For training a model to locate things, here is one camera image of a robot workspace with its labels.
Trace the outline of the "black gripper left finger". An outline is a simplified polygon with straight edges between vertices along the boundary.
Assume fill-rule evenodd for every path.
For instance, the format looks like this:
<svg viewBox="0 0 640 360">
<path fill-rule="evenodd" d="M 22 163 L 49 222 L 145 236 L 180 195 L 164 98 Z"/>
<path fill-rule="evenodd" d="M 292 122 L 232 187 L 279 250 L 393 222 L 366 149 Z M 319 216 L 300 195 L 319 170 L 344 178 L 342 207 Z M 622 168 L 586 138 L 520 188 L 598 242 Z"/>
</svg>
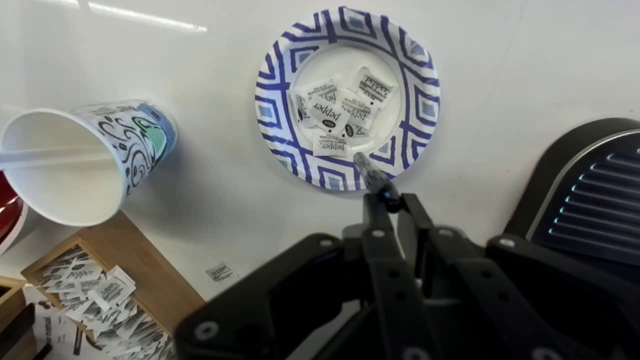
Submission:
<svg viewBox="0 0 640 360">
<path fill-rule="evenodd" d="M 371 273 L 387 360 L 434 360 L 431 318 L 417 280 L 401 254 L 387 204 L 374 195 L 364 197 L 362 253 Z"/>
</svg>

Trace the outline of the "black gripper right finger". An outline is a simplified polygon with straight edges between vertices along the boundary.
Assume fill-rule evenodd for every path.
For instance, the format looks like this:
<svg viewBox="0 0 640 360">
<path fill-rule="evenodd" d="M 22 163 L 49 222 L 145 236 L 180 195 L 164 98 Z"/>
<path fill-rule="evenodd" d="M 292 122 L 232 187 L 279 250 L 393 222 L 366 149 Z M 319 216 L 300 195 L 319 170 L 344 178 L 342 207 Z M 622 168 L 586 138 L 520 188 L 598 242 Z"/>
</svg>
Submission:
<svg viewBox="0 0 640 360">
<path fill-rule="evenodd" d="M 555 330 L 508 275 L 462 232 L 436 227 L 414 195 L 401 197 L 413 220 L 417 275 L 446 360 L 579 360 L 581 344 Z"/>
</svg>

